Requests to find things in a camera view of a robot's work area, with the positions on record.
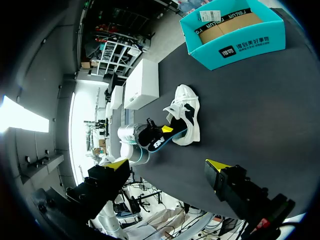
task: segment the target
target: white sneaker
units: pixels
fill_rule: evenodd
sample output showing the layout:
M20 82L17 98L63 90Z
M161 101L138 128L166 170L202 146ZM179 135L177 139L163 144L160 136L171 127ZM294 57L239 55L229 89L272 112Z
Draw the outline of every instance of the white sneaker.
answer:
M200 142L200 128L197 121L197 115L200 109L198 96L187 85L181 84L175 90L174 100L171 105L164 108L168 111L166 117L169 123L175 119L183 119L187 125L187 131L183 137L174 137L172 141L180 146L186 146L192 142Z

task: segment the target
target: shoebox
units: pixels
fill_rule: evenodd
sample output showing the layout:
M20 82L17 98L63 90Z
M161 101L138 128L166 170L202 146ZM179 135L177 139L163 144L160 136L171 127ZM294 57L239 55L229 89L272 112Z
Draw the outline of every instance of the shoebox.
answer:
M189 55L209 70L286 48L284 21L257 0L214 0L180 25Z

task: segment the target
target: black table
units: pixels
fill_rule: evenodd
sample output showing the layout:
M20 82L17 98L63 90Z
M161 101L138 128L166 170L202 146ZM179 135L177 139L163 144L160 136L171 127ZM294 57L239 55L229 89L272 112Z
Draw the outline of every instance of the black table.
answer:
M215 196L204 175L205 159L239 164L269 197L293 199L291 216L303 213L319 182L320 71L302 31L281 9L286 50L247 58L213 71L188 55L185 44L159 63L160 98L135 111L134 122L166 123L179 84L199 96L201 142L169 142L138 174L190 205L235 217Z

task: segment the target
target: bright window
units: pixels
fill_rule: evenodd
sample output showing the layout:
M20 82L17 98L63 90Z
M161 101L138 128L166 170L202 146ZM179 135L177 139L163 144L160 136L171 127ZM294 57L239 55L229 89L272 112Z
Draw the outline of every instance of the bright window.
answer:
M49 120L4 96L0 106L0 133L3 133L7 128L48 133Z

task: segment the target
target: white box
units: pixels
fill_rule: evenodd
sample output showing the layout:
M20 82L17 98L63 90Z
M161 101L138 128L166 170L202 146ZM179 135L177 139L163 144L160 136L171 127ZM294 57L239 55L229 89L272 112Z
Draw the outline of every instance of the white box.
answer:
M122 98L124 95L124 87L123 86L115 86L112 94L111 94L111 109L118 109L122 104Z
M105 118L109 119L112 116L113 110L110 108L110 102L106 104L105 108Z
M142 59L126 80L124 108L138 110L158 98L158 64Z

